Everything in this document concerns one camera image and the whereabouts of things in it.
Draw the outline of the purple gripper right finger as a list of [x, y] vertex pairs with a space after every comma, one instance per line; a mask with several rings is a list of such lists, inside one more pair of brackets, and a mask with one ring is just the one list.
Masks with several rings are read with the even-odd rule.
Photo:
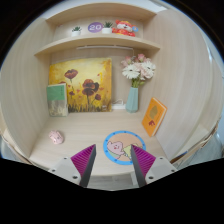
[[146, 185], [146, 174], [152, 167], [156, 157], [135, 145], [131, 146], [131, 158], [135, 170], [138, 185], [143, 187]]

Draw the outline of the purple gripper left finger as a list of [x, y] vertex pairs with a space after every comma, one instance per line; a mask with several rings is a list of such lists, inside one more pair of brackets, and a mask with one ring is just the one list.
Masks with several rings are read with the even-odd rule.
[[93, 144], [71, 157], [71, 161], [81, 175], [79, 183], [82, 187], [87, 187], [91, 176], [92, 168], [96, 157], [96, 145]]

